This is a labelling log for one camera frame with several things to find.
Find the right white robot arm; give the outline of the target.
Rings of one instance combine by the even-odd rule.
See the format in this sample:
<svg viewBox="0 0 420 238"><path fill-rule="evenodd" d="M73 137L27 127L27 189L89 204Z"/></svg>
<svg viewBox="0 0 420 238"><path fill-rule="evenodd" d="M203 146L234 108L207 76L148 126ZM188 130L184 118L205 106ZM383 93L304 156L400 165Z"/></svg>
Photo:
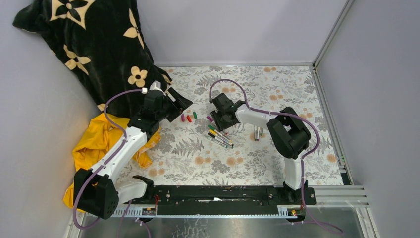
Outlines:
<svg viewBox="0 0 420 238"><path fill-rule="evenodd" d="M267 130L276 150L284 158L287 169L284 185L284 198L290 204L297 204L304 197L302 190L306 185L303 177L302 162L299 155L308 148L311 133L298 119L291 107L280 112L269 112L252 108L245 101L233 102L224 93L219 94L210 103L215 106L211 117L216 128L223 131L237 124L250 124Z"/></svg>

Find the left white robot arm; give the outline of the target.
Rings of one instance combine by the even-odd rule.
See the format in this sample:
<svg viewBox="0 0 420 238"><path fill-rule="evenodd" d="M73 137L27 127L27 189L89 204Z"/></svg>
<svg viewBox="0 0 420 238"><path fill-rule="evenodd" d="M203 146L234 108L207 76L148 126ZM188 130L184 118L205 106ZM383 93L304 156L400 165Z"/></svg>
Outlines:
<svg viewBox="0 0 420 238"><path fill-rule="evenodd" d="M73 211L78 209L101 219L108 219L118 205L133 199L143 204L152 201L153 182L142 176L134 176L126 182L117 179L132 159L158 131L163 120L178 118L193 102L173 88L168 92L152 86L141 89L144 94L139 111L129 120L117 143L89 169L79 169L74 176Z"/></svg>

